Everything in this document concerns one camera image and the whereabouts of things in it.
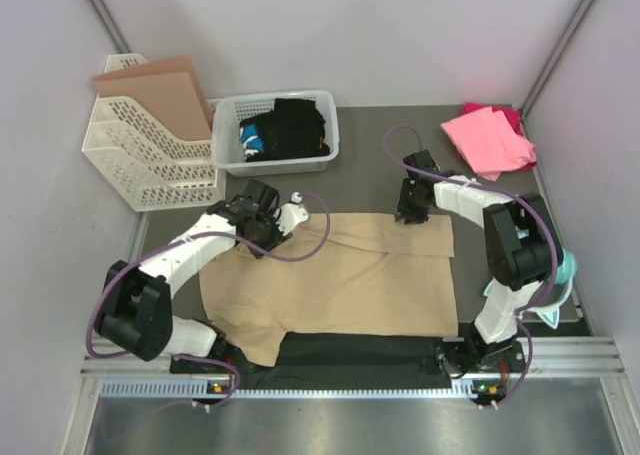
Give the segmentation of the beige t shirt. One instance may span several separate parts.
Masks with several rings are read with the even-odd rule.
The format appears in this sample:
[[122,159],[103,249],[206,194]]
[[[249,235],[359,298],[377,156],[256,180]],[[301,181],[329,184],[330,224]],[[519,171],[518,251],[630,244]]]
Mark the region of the beige t shirt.
[[450,217],[314,214],[256,259],[238,246],[199,272],[207,317],[251,362],[275,365],[289,332],[450,337],[458,332]]

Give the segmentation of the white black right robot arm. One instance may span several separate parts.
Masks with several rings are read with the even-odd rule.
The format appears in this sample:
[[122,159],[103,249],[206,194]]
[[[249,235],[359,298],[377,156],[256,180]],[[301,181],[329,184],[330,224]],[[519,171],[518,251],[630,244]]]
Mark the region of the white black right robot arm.
[[427,150],[405,157],[407,171],[395,219],[424,223],[432,208],[448,211],[484,233],[491,288],[464,337],[467,368],[492,369],[515,341],[517,323],[564,253],[546,204],[538,194],[509,195],[453,171],[442,172]]

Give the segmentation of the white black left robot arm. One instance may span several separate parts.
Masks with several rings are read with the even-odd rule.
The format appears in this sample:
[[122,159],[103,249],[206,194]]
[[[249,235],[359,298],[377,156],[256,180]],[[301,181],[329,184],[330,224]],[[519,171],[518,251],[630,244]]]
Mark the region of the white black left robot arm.
[[261,257],[308,217],[300,193],[283,203],[276,189],[250,180],[241,194],[214,203],[167,246],[137,262],[113,264],[89,332],[143,361],[185,355],[205,371],[220,369],[227,357],[223,333],[209,323],[176,316],[175,295],[218,256],[243,244]]

